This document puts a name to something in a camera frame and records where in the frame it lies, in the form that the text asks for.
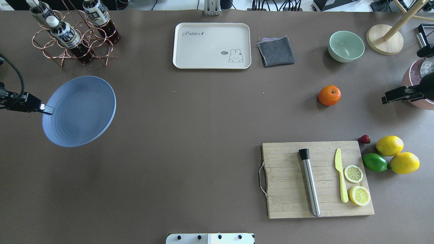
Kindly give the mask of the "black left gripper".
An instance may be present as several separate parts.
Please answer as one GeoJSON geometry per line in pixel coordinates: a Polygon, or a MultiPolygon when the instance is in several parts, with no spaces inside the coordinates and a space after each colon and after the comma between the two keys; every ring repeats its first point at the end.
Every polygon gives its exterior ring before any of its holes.
{"type": "Polygon", "coordinates": [[[54,108],[41,104],[41,100],[33,96],[28,92],[24,92],[22,95],[19,93],[7,91],[4,88],[4,83],[0,83],[0,104],[1,109],[20,111],[20,112],[36,112],[52,115],[54,108]]]}

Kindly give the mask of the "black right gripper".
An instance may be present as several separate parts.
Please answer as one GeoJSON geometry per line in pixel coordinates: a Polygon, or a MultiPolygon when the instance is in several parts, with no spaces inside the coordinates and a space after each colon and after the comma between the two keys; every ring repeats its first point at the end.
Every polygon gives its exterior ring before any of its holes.
{"type": "Polygon", "coordinates": [[[422,77],[418,85],[401,86],[385,92],[381,98],[382,104],[391,103],[398,100],[417,101],[420,99],[434,100],[434,73],[426,74],[422,77]]]}

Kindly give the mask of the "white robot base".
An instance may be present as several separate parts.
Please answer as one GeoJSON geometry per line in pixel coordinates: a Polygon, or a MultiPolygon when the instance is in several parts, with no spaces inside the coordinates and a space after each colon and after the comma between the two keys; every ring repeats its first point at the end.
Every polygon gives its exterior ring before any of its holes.
{"type": "Polygon", "coordinates": [[[166,244],[254,244],[253,233],[173,233],[166,244]]]}

